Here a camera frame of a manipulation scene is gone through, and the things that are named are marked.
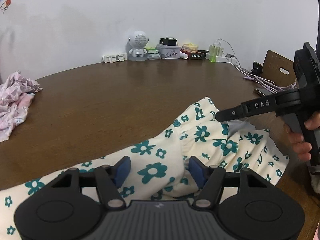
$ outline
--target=wooden table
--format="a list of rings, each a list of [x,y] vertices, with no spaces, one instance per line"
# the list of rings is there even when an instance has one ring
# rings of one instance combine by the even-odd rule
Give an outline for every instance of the wooden table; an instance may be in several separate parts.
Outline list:
[[[5,189],[55,170],[96,159],[167,128],[190,104],[208,96],[219,109],[253,99],[255,84],[230,64],[208,60],[154,60],[94,64],[39,79],[26,121],[0,143],[0,187]],[[251,117],[290,163],[277,186],[306,215],[299,240],[312,239],[320,218],[304,163],[290,150],[274,113]]]

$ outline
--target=crumpled pink floral cloth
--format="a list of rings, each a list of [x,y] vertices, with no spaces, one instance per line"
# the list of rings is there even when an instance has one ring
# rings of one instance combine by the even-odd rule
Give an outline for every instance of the crumpled pink floral cloth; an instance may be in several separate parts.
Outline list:
[[[34,92],[42,90],[37,81],[12,73],[0,85],[0,142],[9,139],[13,129],[27,117]]]

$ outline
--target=smartphone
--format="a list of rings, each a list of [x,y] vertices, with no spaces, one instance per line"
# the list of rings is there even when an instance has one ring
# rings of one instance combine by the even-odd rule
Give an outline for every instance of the smartphone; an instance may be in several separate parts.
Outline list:
[[[262,97],[272,95],[272,93],[269,90],[266,90],[265,88],[255,88],[254,91]]]

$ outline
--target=cream fabric with green flowers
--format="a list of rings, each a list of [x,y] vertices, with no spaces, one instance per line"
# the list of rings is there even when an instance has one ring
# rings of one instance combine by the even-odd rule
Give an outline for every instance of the cream fabric with green flowers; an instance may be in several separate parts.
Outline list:
[[[134,199],[192,201],[198,188],[188,172],[191,156],[228,172],[248,167],[275,185],[289,158],[276,148],[269,130],[255,130],[251,124],[241,121],[220,123],[215,120],[217,111],[210,98],[203,98],[189,106],[158,136],[74,167],[88,172],[104,164],[114,165],[123,156],[129,156],[131,171],[119,189],[127,204]],[[0,191],[1,240],[20,239],[13,222],[15,209],[61,172]],[[235,189],[224,192],[223,198],[236,193]],[[84,188],[83,193],[98,201],[94,188]]]

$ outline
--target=white cylinder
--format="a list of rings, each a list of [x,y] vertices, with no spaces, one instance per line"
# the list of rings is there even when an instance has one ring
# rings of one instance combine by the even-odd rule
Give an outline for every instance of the white cylinder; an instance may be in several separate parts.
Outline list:
[[[180,52],[180,58],[188,59],[188,54],[187,54],[187,53]]]

